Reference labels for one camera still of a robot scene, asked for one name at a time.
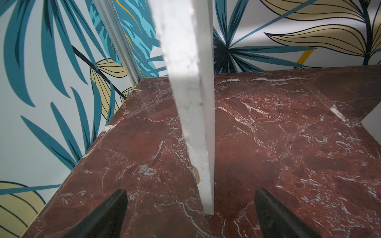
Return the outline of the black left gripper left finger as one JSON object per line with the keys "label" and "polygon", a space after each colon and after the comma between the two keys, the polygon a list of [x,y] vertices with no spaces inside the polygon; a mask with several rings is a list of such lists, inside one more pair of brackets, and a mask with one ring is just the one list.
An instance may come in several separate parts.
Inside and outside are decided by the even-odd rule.
{"label": "black left gripper left finger", "polygon": [[65,238],[118,238],[128,208],[127,192],[115,191],[78,223]]}

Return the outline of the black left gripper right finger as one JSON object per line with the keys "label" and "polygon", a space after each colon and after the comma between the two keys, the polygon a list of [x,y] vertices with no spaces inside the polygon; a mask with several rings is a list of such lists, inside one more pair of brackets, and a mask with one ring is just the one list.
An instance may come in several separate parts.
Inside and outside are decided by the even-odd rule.
{"label": "black left gripper right finger", "polygon": [[257,189],[255,206],[264,238],[321,237],[264,188]]}

